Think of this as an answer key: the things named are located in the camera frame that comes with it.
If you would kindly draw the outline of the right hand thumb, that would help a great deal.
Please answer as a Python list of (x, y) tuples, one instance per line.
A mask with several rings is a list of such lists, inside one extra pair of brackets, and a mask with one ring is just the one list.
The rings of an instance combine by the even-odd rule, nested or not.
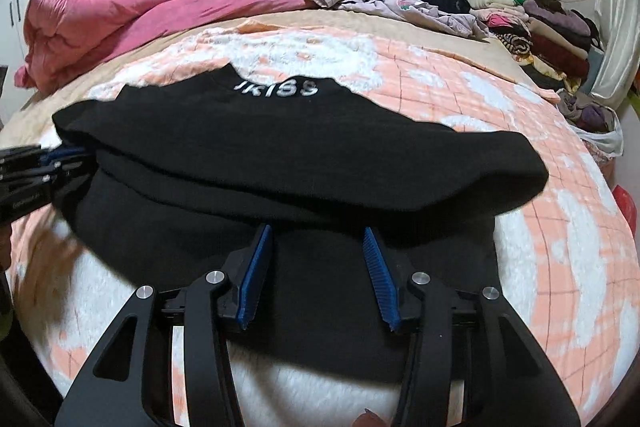
[(352, 423), (352, 427), (387, 427), (386, 421), (370, 410), (364, 410)]

